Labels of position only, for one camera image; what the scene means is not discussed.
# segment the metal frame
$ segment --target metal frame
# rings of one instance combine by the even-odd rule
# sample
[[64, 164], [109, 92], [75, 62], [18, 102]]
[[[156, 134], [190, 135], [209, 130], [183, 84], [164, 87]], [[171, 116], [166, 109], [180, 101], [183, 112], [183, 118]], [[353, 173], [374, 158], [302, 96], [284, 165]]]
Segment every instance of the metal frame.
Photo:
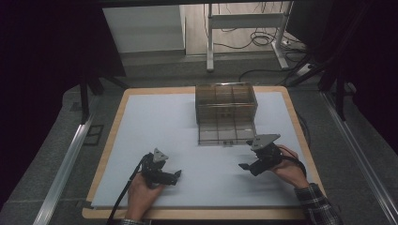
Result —
[[283, 33], [289, 19], [293, 2], [289, 2], [283, 13], [213, 15], [212, 4], [208, 4], [207, 15], [207, 71], [214, 71], [213, 29], [277, 27], [276, 40], [271, 43], [282, 69], [288, 69], [281, 51]]
[[58, 203], [59, 197], [61, 196], [62, 191], [64, 190], [64, 186], [68, 181], [70, 172], [73, 168], [77, 156], [79, 155], [80, 149], [84, 142], [85, 135], [87, 134], [88, 129], [91, 126], [91, 122], [93, 121], [99, 102], [100, 102], [100, 97], [94, 96], [90, 104], [91, 114], [89, 114], [85, 124], [79, 125], [76, 134], [73, 137], [72, 143], [69, 146], [68, 152], [65, 155], [61, 166], [59, 167], [59, 170], [56, 174], [53, 184], [51, 185], [50, 190], [47, 193], [43, 205], [38, 211], [38, 215], [33, 224], [44, 225], [50, 222], [54, 209]]
[[352, 134], [348, 124], [343, 121], [339, 114], [334, 110], [335, 106], [331, 96], [326, 94], [325, 92], [321, 92], [320, 95], [325, 100], [331, 117], [336, 123], [338, 129], [340, 129], [340, 132], [342, 133], [349, 149], [351, 150], [354, 159], [357, 161], [363, 176], [368, 182], [369, 187], [371, 188], [376, 199], [378, 200], [390, 224], [398, 224], [398, 210], [397, 206], [394, 203], [394, 199], [378, 178], [375, 170], [372, 168], [367, 157], [363, 153], [360, 144], [357, 142], [354, 135]]

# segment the sleeve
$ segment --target sleeve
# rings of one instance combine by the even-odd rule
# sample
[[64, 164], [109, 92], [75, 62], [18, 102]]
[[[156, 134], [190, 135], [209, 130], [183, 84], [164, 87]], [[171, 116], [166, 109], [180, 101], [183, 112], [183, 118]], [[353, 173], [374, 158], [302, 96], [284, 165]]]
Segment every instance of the sleeve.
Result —
[[145, 223], [142, 221], [136, 221], [132, 219], [123, 218], [120, 221], [120, 225], [144, 225]]
[[296, 195], [303, 208], [304, 215], [311, 224], [341, 225], [342, 219], [334, 211], [328, 199], [317, 184], [310, 184], [304, 189], [296, 189]]

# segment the aluminum rail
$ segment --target aluminum rail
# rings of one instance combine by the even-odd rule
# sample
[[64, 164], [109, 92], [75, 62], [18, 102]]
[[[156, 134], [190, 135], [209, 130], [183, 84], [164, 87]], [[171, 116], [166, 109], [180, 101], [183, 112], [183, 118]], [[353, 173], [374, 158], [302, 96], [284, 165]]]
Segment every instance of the aluminum rail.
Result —
[[320, 95], [325, 100], [334, 122], [336, 123], [338, 129], [340, 129], [340, 131], [342, 132], [344, 139], [348, 144], [352, 155], [354, 156], [354, 159], [357, 161], [358, 166], [363, 173], [363, 176], [368, 182], [387, 219], [389, 220], [390, 224], [397, 225], [398, 211], [394, 200], [392, 199], [391, 195], [389, 194], [383, 183], [378, 178], [375, 170], [372, 168], [371, 164], [363, 153], [360, 144], [355, 139], [348, 124], [345, 121], [342, 121], [340, 116], [334, 110], [334, 102], [331, 99], [331, 96], [326, 94], [325, 92], [320, 92]]
[[62, 161], [62, 164], [59, 167], [56, 177], [53, 180], [53, 184], [51, 185], [50, 190], [47, 193], [43, 205], [38, 211], [38, 215], [33, 224], [44, 225], [50, 222], [54, 209], [58, 203], [59, 197], [61, 196], [65, 184], [68, 181], [70, 172], [73, 168], [76, 158], [79, 155], [80, 149], [84, 142], [85, 135], [87, 134], [88, 129], [91, 126], [91, 122], [93, 121], [93, 117], [96, 113], [99, 102], [100, 102], [100, 97], [98, 96], [94, 96], [94, 98], [91, 100], [90, 103], [91, 114], [88, 116], [87, 122], [84, 125], [79, 125], [76, 134], [73, 137], [73, 140], [69, 146], [68, 152], [65, 154], [64, 160]]

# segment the white cabinet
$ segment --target white cabinet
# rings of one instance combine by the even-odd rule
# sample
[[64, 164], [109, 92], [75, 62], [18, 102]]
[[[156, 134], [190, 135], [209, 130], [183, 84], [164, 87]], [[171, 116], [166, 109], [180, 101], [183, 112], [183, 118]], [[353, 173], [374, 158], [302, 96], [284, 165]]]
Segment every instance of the white cabinet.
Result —
[[185, 49], [182, 6], [104, 8], [120, 53]]

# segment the gray floor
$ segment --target gray floor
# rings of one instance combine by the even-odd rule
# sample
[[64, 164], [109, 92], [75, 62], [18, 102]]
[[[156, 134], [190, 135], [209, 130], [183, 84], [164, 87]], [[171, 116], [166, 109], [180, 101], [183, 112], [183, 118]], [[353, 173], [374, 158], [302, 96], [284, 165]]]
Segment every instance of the gray floor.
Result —
[[[137, 61], [124, 56], [128, 77], [121, 81], [132, 87], [189, 86], [197, 83], [237, 82], [244, 71], [254, 68], [279, 69], [272, 53], [261, 55], [217, 56], [215, 72], [206, 73], [203, 57], [168, 56], [168, 60], [153, 55]], [[242, 81], [253, 85], [279, 83], [285, 72], [254, 72]], [[319, 77], [314, 77], [289, 94], [297, 112], [305, 119], [310, 136], [307, 140], [320, 174], [326, 194], [340, 212], [345, 224], [389, 224], [374, 193], [353, 158], [343, 135], [330, 116], [324, 99], [316, 90]], [[123, 90], [106, 80], [101, 80], [105, 92], [92, 127], [102, 128], [98, 143], [96, 137], [87, 137], [69, 180], [55, 208], [50, 224], [105, 224], [104, 219], [84, 219], [84, 201], [106, 143]], [[15, 188], [0, 213], [0, 224], [32, 224], [54, 180], [66, 151], [81, 119], [79, 88], [74, 87], [64, 95], [63, 108], [53, 129], [40, 148], [23, 179]], [[397, 203], [398, 157], [360, 114], [349, 97], [345, 98], [344, 111], [347, 124], [363, 147], [363, 151], [376, 174]], [[176, 221], [155, 221], [155, 224], [181, 224]], [[247, 224], [228, 221], [228, 224]], [[302, 224], [302, 221], [252, 221], [251, 224]]]

